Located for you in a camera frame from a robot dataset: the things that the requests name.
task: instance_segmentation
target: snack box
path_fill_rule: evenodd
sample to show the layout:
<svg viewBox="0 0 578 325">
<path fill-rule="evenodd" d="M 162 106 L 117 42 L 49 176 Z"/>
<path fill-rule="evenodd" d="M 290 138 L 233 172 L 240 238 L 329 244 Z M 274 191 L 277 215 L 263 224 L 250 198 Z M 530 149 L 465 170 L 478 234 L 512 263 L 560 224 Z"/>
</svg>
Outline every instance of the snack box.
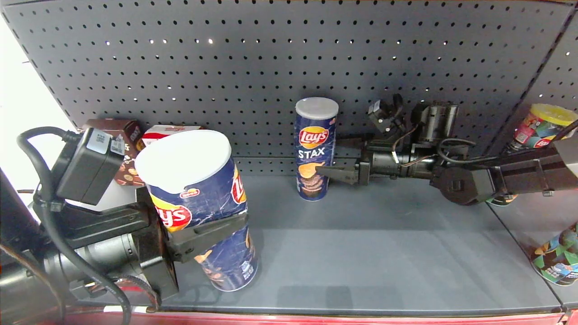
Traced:
<svg viewBox="0 0 578 325">
<path fill-rule="evenodd" d="M 136 120 L 93 119 L 88 120 L 83 126 L 97 128 L 112 135 L 114 138 L 121 137 L 124 140 L 124 161 L 114 176 L 119 185 L 144 186 L 135 169 L 136 155 L 145 147 L 141 141 L 142 132 Z"/>
<path fill-rule="evenodd" d="M 156 140 L 162 139 L 171 134 L 179 133 L 182 131 L 193 131 L 204 129 L 197 125 L 162 125 L 157 124 L 148 129 L 142 137 L 142 141 L 145 146 L 155 142 Z"/>
</svg>

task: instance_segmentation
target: barcode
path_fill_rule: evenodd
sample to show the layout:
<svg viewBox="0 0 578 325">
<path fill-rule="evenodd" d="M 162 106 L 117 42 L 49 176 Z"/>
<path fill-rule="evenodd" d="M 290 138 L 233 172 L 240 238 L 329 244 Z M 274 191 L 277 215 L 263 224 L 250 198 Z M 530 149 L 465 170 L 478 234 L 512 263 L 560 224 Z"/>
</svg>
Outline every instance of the barcode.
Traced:
<svg viewBox="0 0 578 325">
<path fill-rule="evenodd" d="M 105 143 L 105 137 L 102 134 L 97 134 L 97 142 Z"/>
<path fill-rule="evenodd" d="M 123 139 L 116 139 L 110 141 L 110 151 L 124 156 L 124 141 Z"/>
</svg>

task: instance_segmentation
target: brown snack box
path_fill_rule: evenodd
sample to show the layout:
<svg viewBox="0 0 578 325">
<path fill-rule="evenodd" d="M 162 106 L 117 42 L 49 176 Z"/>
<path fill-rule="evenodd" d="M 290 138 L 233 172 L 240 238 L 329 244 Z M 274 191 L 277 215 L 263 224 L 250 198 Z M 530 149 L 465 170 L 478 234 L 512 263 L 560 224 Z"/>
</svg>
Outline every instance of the brown snack box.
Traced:
<svg viewBox="0 0 578 325">
<path fill-rule="evenodd" d="M 136 120 L 94 119 L 88 120 L 83 129 L 88 127 L 97 128 L 112 135 L 114 138 L 121 136 L 124 140 L 124 161 L 114 176 L 119 185 L 144 185 L 142 179 L 136 173 L 136 155 L 145 147 L 140 138 L 142 131 Z"/>
</svg>

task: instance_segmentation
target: gray metal shelf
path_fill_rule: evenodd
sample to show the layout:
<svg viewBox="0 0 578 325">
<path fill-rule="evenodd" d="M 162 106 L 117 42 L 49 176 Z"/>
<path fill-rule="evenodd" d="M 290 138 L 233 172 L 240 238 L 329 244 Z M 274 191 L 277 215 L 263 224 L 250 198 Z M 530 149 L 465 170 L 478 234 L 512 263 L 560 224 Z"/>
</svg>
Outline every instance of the gray metal shelf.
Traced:
<svg viewBox="0 0 578 325">
<path fill-rule="evenodd" d="M 507 207 L 492 209 L 529 254 L 578 220 L 576 198 L 576 191 L 556 192 L 550 198 L 540 193 L 524 194 Z M 578 307 L 578 285 L 549 285 L 565 307 Z"/>
<path fill-rule="evenodd" d="M 197 264 L 177 264 L 180 293 L 164 308 L 436 316 L 560 309 L 488 206 L 452 204 L 426 181 L 333 183 L 319 202 L 300 199 L 292 177 L 243 183 L 258 275 L 221 293 Z"/>
</svg>

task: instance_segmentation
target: potato chip can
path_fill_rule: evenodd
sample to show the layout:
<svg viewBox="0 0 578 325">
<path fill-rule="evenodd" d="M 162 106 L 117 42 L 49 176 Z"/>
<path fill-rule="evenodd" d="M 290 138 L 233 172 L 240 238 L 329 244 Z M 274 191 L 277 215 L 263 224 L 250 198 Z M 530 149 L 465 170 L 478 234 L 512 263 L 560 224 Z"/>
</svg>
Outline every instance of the potato chip can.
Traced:
<svg viewBox="0 0 578 325">
<path fill-rule="evenodd" d="M 315 168 L 333 164 L 339 105 L 329 98 L 311 97 L 298 101 L 295 110 L 297 191 L 307 201 L 318 201 L 325 197 L 329 179 Z"/>
<path fill-rule="evenodd" d="M 537 248 L 532 266 L 546 280 L 569 286 L 578 279 L 578 223 Z"/>
<path fill-rule="evenodd" d="M 137 156 L 140 177 L 169 232 L 247 211 L 247 197 L 227 137 L 217 131 L 179 132 Z M 257 272 L 248 225 L 195 256 L 221 291 L 247 285 Z"/>
<path fill-rule="evenodd" d="M 577 119 L 578 114 L 563 107 L 532 104 L 528 116 L 516 129 L 514 139 L 506 150 L 515 152 L 547 146 L 560 131 Z M 571 138 L 573 134 L 574 130 L 564 138 Z"/>
</svg>

